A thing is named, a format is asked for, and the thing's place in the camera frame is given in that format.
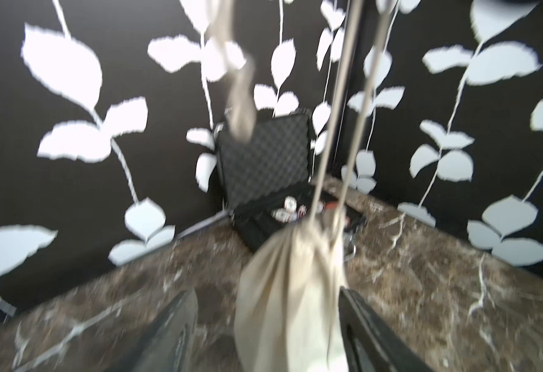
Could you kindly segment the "cream cloth bag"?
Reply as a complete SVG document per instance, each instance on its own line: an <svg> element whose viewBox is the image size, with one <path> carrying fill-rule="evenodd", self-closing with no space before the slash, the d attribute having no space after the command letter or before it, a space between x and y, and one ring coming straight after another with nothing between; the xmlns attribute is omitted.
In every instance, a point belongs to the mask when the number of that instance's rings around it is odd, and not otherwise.
<svg viewBox="0 0 543 372"><path fill-rule="evenodd" d="M253 75L250 57L244 69L231 72L226 128L239 143L254 133L254 96L247 92ZM324 178L316 178L309 214L271 235L240 275L234 341L243 371L348 371L338 302L347 286L343 231L349 181L336 208L318 215Z"/></svg>

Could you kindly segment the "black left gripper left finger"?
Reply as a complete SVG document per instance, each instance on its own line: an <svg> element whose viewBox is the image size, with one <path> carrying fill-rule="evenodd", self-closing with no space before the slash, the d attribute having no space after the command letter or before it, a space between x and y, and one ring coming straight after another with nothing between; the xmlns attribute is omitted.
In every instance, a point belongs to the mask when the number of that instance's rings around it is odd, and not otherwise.
<svg viewBox="0 0 543 372"><path fill-rule="evenodd" d="M188 371L199 304L194 289L181 291L109 371Z"/></svg>

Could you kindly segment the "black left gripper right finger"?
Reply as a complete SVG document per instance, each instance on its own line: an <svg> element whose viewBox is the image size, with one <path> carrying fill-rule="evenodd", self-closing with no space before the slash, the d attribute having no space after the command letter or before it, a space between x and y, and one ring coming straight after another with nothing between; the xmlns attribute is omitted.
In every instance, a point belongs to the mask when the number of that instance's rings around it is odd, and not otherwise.
<svg viewBox="0 0 543 372"><path fill-rule="evenodd" d="M339 316L350 371L432 372L358 292L341 288Z"/></svg>

